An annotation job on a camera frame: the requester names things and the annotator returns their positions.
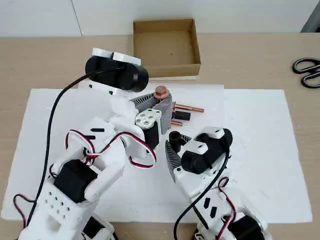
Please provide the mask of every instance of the wire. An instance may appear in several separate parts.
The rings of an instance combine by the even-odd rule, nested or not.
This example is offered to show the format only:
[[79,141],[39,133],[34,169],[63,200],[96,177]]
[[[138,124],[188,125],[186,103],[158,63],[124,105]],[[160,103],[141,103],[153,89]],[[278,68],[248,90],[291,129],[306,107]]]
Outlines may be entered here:
[[216,181],[220,178],[222,172],[224,171],[225,167],[227,166],[228,160],[229,160],[229,154],[230,154],[230,147],[226,140],[226,137],[223,136],[220,139],[220,144],[222,149],[225,152],[225,157],[222,166],[220,167],[218,173],[214,177],[214,179],[209,183],[209,185],[205,188],[205,190],[181,213],[181,215],[177,218],[175,221],[174,227],[173,227],[173,238],[174,240],[178,240],[177,237],[177,228],[179,225],[179,222],[181,219],[189,212],[203,197],[206,195],[206,193],[212,188],[212,186],[216,183]]
[[123,132],[120,132],[118,134],[116,134],[112,139],[111,141],[100,151],[100,152],[95,152],[95,147],[94,147],[94,144],[90,141],[89,138],[87,138],[83,133],[81,133],[80,131],[78,130],[74,130],[74,129],[71,129],[68,131],[68,133],[66,134],[65,136],[65,147],[66,149],[68,148],[69,146],[69,136],[70,134],[74,134],[76,136],[78,136],[81,140],[83,140],[86,145],[89,146],[90,149],[87,149],[85,154],[86,154],[86,162],[85,164],[89,163],[89,165],[93,165],[94,162],[95,162],[95,159],[99,156],[101,156],[102,154],[104,154],[104,152],[110,147],[110,145],[120,136],[123,136],[123,135],[126,135],[126,136],[129,136],[131,137],[132,139],[134,139],[136,142],[138,142],[140,145],[142,145],[147,151],[149,151],[152,155],[152,158],[153,158],[153,164],[152,165],[145,165],[145,164],[140,164],[140,163],[137,163],[135,161],[133,161],[132,157],[130,156],[129,157],[129,160],[130,160],[130,163],[132,165],[134,165],[135,167],[138,167],[138,168],[144,168],[144,169],[149,169],[149,168],[152,168],[155,163],[157,162],[157,157],[156,157],[156,154],[155,152],[153,151],[153,149],[151,147],[149,147],[149,145],[143,141],[142,139],[140,139],[139,137],[137,137],[136,135],[132,134],[131,132],[127,132],[127,131],[123,131]]
[[221,240],[222,235],[224,234],[224,231],[227,229],[227,227],[229,226],[229,224],[233,221],[233,217],[229,216],[228,219],[224,222],[218,236],[215,238],[215,240]]
[[90,141],[89,138],[87,138],[86,135],[84,135],[82,132],[78,131],[78,130],[74,130],[74,129],[70,129],[68,131],[68,133],[65,135],[65,149],[68,149],[68,146],[69,146],[69,135],[70,134],[74,134],[76,135],[77,137],[79,137],[81,140],[83,140],[87,145],[88,147],[90,148],[90,151],[91,153],[95,153],[96,150],[95,150],[95,146],[94,144]]
[[31,200],[30,198],[27,198],[26,196],[24,196],[24,195],[22,195],[20,193],[14,195],[14,197],[13,197],[13,205],[14,205],[15,209],[21,215],[22,221],[23,221],[23,229],[25,229],[26,226],[27,226],[26,216],[25,216],[25,214],[23,213],[23,211],[21,210],[21,208],[17,204],[17,197],[22,198],[23,200],[27,201],[28,203],[35,203],[36,201],[35,200]]
[[225,195],[225,198],[227,200],[227,202],[229,203],[232,211],[233,211],[233,218],[232,218],[232,221],[234,222],[237,218],[237,210],[236,210],[236,207],[234,205],[234,203],[231,201],[231,199],[228,197],[228,195],[226,194],[226,192],[223,190],[223,188],[228,184],[229,182],[229,178],[227,176],[224,176],[222,177],[220,180],[219,180],[219,183],[218,183],[218,189],[220,192],[222,192],[224,195]]
[[49,167],[49,173],[50,173],[51,177],[53,177],[54,179],[56,179],[58,175],[57,175],[56,173],[52,172],[52,167],[53,167],[53,166],[54,166],[54,165],[52,164],[52,165]]
[[139,137],[137,137],[136,135],[132,134],[131,132],[128,132],[128,131],[122,131],[122,132],[119,132],[117,133],[112,139],[111,141],[99,152],[99,153],[90,153],[87,151],[86,155],[87,157],[89,158],[92,158],[92,159],[95,159],[97,157],[99,157],[101,154],[103,154],[109,147],[110,145],[120,136],[129,136],[131,137],[133,140],[135,140],[136,142],[138,142],[139,144],[141,144],[147,151],[149,151],[152,155],[152,158],[153,158],[153,164],[152,165],[145,165],[145,164],[140,164],[140,163],[137,163],[135,161],[133,161],[132,157],[130,156],[129,157],[129,160],[130,160],[130,163],[138,168],[144,168],[144,169],[150,169],[152,168],[156,162],[157,162],[157,157],[156,157],[156,154],[154,152],[154,150],[149,147],[149,145],[143,141],[142,139],[140,139]]
[[236,207],[233,204],[233,202],[230,200],[230,198],[228,197],[228,195],[226,194],[226,192],[223,190],[223,188],[228,184],[229,182],[229,178],[227,176],[222,177],[219,180],[218,183],[218,189],[220,192],[222,192],[225,195],[225,198],[227,200],[227,202],[229,203],[232,211],[233,211],[233,216],[228,216],[227,220],[224,222],[218,236],[216,237],[216,240],[220,240],[222,238],[222,235],[224,234],[224,231],[228,228],[229,224],[231,222],[234,222],[236,220],[237,217],[237,211],[236,211]]
[[48,128],[47,128],[47,132],[46,132],[46,149],[45,149],[45,157],[44,157],[44,165],[43,165],[43,171],[42,171],[42,177],[41,177],[41,181],[40,181],[40,185],[39,185],[39,188],[38,188],[38,191],[37,191],[37,194],[36,194],[36,197],[35,197],[35,202],[33,203],[32,205],[32,209],[30,211],[30,214],[29,214],[29,217],[28,217],[28,220],[27,220],[27,223],[26,225],[28,226],[30,221],[31,221],[31,218],[34,214],[34,211],[36,209],[36,205],[37,205],[37,199],[39,198],[40,196],[40,193],[41,193],[41,190],[42,190],[42,187],[45,183],[45,179],[46,179],[46,173],[47,173],[47,168],[48,168],[48,161],[49,161],[49,151],[50,151],[50,136],[51,136],[51,127],[52,127],[52,122],[53,122],[53,119],[54,119],[54,114],[55,114],[55,111],[56,111],[56,108],[57,108],[57,105],[59,103],[59,100],[61,99],[61,97],[66,93],[66,91],[68,91],[69,89],[71,89],[72,87],[74,87],[75,85],[77,85],[78,83],[80,83],[81,81],[89,78],[89,77],[92,77],[92,76],[95,76],[95,75],[99,75],[99,74],[103,74],[103,73],[107,73],[107,72],[115,72],[115,71],[119,71],[119,70],[122,70],[124,68],[115,68],[115,69],[104,69],[104,70],[97,70],[97,71],[92,71],[92,72],[89,72],[81,77],[79,77],[77,80],[73,81],[72,83],[70,83],[68,86],[66,86],[59,94],[58,96],[56,97],[55,101],[54,101],[54,104],[52,106],[52,109],[51,109],[51,113],[50,113],[50,117],[49,117],[49,122],[48,122]]

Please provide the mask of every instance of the white wall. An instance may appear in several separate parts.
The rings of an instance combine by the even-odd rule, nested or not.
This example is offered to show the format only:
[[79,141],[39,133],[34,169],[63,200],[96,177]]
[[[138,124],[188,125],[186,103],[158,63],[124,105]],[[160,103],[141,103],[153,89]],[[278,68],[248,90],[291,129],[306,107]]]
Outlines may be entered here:
[[81,36],[71,0],[0,0],[0,37]]
[[132,33],[134,19],[195,17],[198,33],[300,32],[319,0],[73,0],[84,35]]
[[135,19],[194,17],[199,33],[300,32],[319,0],[0,0],[0,36],[132,34]]

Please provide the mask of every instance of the ventilation hole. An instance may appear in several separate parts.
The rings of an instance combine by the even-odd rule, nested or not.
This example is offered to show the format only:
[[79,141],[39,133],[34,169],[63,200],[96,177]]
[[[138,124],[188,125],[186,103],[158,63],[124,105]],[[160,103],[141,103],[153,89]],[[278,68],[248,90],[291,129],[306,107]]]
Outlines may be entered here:
[[94,135],[85,135],[86,138],[90,139],[90,140],[95,140],[96,139],[96,136]]
[[209,207],[209,204],[210,204],[210,198],[209,197],[206,197],[205,200],[204,200],[204,204],[203,204],[203,207],[205,209],[207,209]]
[[211,208],[210,217],[213,219],[216,216],[216,213],[217,213],[217,207],[213,206]]
[[103,133],[105,131],[104,128],[91,128],[91,132]]

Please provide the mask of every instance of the copper part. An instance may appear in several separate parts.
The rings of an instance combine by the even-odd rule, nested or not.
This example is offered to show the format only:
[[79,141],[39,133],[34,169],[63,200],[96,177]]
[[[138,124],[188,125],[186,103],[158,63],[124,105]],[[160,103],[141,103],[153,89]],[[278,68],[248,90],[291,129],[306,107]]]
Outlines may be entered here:
[[169,96],[169,90],[165,86],[157,86],[154,91],[156,99],[165,99]]
[[203,108],[199,107],[194,107],[194,106],[187,106],[187,105],[182,105],[182,104],[176,104],[175,102],[173,103],[173,109],[182,109],[182,110],[188,110],[192,112],[198,112],[198,113],[204,113],[205,110]]
[[176,126],[182,126],[183,125],[183,123],[182,122],[180,122],[180,121],[173,121],[173,120],[171,120],[171,125],[176,125]]

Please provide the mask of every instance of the cardboard box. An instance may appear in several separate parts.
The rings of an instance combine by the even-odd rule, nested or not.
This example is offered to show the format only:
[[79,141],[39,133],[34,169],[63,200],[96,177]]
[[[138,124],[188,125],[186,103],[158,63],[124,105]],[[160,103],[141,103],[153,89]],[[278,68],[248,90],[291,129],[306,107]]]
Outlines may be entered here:
[[150,78],[198,75],[201,61],[195,21],[134,21],[133,53]]

